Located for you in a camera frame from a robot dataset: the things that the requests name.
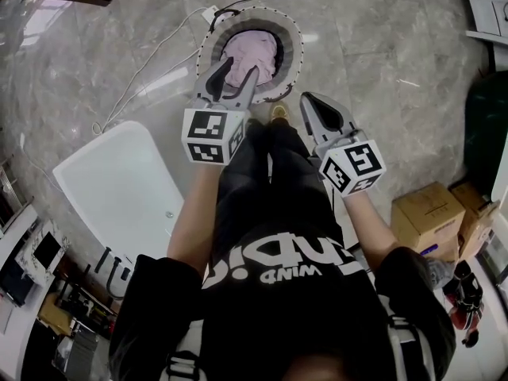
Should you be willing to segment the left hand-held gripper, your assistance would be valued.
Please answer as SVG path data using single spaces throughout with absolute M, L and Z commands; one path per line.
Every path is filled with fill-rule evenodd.
M 233 98 L 221 98 L 233 57 L 214 63 L 198 77 L 184 110 L 181 141 L 190 162 L 228 165 L 245 138 L 259 68 L 252 67 Z

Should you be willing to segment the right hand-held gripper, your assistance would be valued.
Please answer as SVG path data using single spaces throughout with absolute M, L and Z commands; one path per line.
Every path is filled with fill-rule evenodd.
M 317 138 L 334 138 L 316 147 L 322 177 L 342 198 L 373 187 L 386 172 L 386 164 L 376 142 L 356 129 L 349 110 L 314 92 L 303 92 L 299 105 L 315 145 Z

